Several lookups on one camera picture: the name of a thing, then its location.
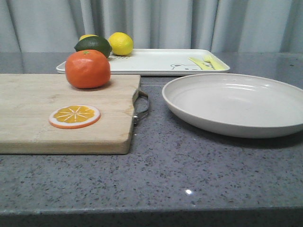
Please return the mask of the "orange mandarin fruit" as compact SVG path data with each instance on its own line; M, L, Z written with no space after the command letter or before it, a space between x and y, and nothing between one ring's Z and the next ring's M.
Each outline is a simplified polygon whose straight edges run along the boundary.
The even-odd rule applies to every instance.
M110 81L110 64L103 53L97 50L82 50L67 58L65 75L67 81L76 88L97 88Z

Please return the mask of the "grey curtain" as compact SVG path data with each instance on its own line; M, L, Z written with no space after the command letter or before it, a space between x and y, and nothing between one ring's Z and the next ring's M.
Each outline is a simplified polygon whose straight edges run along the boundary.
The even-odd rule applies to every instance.
M300 0L3 0L2 52L72 52L85 34L135 48L303 51Z

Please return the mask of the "yellow lemon front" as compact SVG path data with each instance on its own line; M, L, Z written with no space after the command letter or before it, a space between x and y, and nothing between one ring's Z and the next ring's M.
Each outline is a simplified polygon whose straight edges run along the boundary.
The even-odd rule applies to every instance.
M108 39L112 52L119 56L129 55L133 51L134 42L132 38L122 32L113 33Z

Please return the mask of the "orange slice toy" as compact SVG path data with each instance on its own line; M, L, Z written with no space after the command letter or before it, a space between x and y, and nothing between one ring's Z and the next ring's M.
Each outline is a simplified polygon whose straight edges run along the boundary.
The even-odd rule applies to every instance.
M55 110L49 116L49 123L60 129L78 129L96 123L100 111L90 105L70 105Z

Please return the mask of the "white bear-print tray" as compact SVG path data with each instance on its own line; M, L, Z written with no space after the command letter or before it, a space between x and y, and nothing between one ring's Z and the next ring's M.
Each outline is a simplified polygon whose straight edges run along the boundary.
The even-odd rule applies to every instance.
M211 55L220 62L224 70L202 70L188 59L194 57L204 61ZM208 50L202 49L133 49L127 56L111 54L108 58L112 74L139 74L141 76L186 76L191 74L227 72L230 66Z

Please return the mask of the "yellow lemon behind lime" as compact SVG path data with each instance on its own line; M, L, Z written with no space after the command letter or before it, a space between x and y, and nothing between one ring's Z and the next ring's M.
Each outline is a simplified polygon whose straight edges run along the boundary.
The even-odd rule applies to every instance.
M85 38L88 38L88 37L94 37L94 36L97 36L95 34L86 34L86 35L82 35L80 38L79 38L79 41L85 39Z

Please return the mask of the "yellow plastic knife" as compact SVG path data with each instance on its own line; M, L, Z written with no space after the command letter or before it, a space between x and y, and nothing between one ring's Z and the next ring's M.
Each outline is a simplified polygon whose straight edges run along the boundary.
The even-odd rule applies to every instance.
M194 64L196 64L202 70L214 70L214 68L208 63L206 63L205 61L202 61L194 57L188 57L188 59L192 61Z

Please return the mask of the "yellow plastic fork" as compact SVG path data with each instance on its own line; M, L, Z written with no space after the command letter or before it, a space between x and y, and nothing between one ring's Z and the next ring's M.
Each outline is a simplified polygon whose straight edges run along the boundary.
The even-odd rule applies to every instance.
M211 55L205 56L204 61L210 63L215 70L225 69L225 67L220 62L218 62L215 58L213 58Z

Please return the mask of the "wooden cutting board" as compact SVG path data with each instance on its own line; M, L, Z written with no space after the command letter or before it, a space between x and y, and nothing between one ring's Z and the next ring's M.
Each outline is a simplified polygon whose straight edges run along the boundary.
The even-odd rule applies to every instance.
M77 89L62 74L2 74L2 154L126 154L139 115L139 75Z

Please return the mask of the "green lime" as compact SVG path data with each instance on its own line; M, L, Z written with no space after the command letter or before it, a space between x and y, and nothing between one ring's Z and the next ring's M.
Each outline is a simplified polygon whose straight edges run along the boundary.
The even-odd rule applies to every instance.
M112 52L112 47L107 39L100 36L89 36L81 39L74 46L75 51L96 50L103 53L107 58Z

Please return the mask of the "beige round plate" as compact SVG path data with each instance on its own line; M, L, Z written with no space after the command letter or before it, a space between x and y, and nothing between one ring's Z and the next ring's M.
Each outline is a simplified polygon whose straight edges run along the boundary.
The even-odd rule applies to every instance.
M273 79L196 74L170 81L162 96L183 121L221 135L276 138L303 129L303 91Z

